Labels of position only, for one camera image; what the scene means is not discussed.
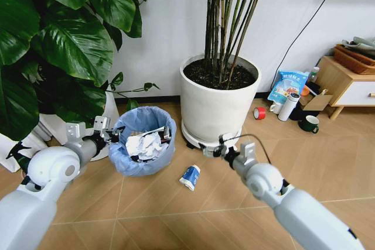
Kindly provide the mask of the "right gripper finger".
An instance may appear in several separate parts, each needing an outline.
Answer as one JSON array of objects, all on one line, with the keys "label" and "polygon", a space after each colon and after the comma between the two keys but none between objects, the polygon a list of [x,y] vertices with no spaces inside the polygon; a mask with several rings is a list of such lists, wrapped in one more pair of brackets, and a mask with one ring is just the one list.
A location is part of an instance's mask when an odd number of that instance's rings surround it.
[{"label": "right gripper finger", "polygon": [[219,146],[210,147],[201,144],[203,155],[209,158],[225,157],[225,145],[220,143]]},{"label": "right gripper finger", "polygon": [[219,136],[220,146],[225,146],[226,148],[233,147],[235,145],[235,135],[233,133],[224,133]]}]

